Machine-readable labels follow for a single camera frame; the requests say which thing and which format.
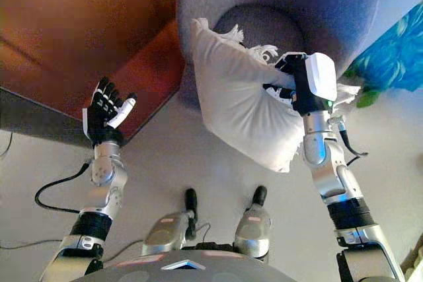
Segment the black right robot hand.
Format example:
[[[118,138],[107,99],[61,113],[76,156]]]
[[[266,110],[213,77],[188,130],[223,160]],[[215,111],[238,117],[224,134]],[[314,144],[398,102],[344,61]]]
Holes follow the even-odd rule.
[[[331,112],[337,99],[334,61],[323,53],[286,52],[275,68],[293,75],[293,109],[301,116],[311,112]]]

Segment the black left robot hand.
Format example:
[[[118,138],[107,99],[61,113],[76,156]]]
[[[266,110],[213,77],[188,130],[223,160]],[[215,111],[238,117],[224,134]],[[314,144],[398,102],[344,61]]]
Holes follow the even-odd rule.
[[[133,110],[136,101],[134,92],[122,100],[116,85],[108,77],[98,82],[91,103],[82,109],[83,132],[93,147],[107,141],[119,146],[124,144],[124,136],[118,127]]]

